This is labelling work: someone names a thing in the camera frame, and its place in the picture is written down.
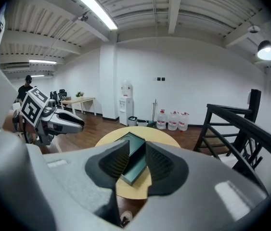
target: black metal railing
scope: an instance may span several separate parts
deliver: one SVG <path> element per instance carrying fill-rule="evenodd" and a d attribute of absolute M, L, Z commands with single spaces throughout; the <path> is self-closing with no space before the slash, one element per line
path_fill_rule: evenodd
<path fill-rule="evenodd" d="M 249 115 L 252 115 L 253 113 L 253 112 L 250 113 L 245 109 L 208 104 L 205 123 L 203 125 L 200 137 L 198 138 L 194 150 L 200 152 L 201 151 L 200 148 L 202 148 L 201 144 L 204 143 L 211 152 L 211 154 L 215 158 L 219 159 L 219 156 L 214 150 L 215 146 L 211 145 L 207 140 L 207 138 L 218 138 L 223 143 L 223 146 L 226 146 L 229 149 L 229 152 L 232 153 L 238 160 L 233 169 L 237 170 L 241 174 L 248 177 L 261 189 L 267 192 L 265 186 L 255 173 L 254 169 L 262 160 L 262 157 L 257 158 L 257 155 L 259 154 L 262 148 L 265 148 L 271 154 L 271 134 L 258 127 L 253 121 L 247 119 L 246 117 L 241 117 L 237 115 L 242 114 L 241 112 L 246 112 L 246 114 Z M 210 122 L 213 114 L 227 121 L 228 123 L 226 124 L 235 126 L 236 128 L 239 129 L 238 135 L 235 134 L 237 135 L 237 137 L 234 143 L 230 143 L 226 139 L 226 137 L 230 137 L 234 134 L 222 135 L 213 127 L 216 125 L 215 123 Z M 213 133 L 212 136 L 206 135 L 208 129 Z M 247 152 L 246 149 L 247 145 L 249 146 L 250 153 Z"/>

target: round wooden table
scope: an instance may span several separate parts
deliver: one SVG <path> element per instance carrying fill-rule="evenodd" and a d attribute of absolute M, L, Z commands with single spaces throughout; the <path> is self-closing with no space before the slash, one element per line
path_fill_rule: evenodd
<path fill-rule="evenodd" d="M 112 143 L 128 132 L 134 133 L 144 138 L 146 141 L 159 142 L 180 147 L 179 144 L 165 132 L 147 127 L 126 127 L 117 129 L 100 139 L 96 146 Z M 148 168 L 146 168 L 132 186 L 125 183 L 122 179 L 119 179 L 116 183 L 116 194 L 120 197 L 129 199 L 146 199 L 147 190 L 150 185 L 151 176 Z"/>

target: black cap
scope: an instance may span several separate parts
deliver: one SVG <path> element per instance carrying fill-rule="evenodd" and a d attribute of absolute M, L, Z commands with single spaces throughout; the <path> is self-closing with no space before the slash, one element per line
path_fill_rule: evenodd
<path fill-rule="evenodd" d="M 26 76 L 25 81 L 26 81 L 27 83 L 30 84 L 30 83 L 31 83 L 31 80 L 32 80 L 32 78 L 31 78 L 30 75 Z"/>

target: person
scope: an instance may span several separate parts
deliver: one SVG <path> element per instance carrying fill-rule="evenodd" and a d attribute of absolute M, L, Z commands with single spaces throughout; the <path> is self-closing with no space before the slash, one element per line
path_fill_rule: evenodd
<path fill-rule="evenodd" d="M 33 89 L 33 87 L 30 85 L 31 84 L 31 80 L 32 77 L 30 75 L 27 75 L 25 78 L 25 84 L 23 86 L 21 86 L 18 90 L 19 94 L 18 94 L 18 100 L 20 102 L 20 104 L 22 105 L 22 102 L 27 94 L 27 92 L 31 89 Z"/>

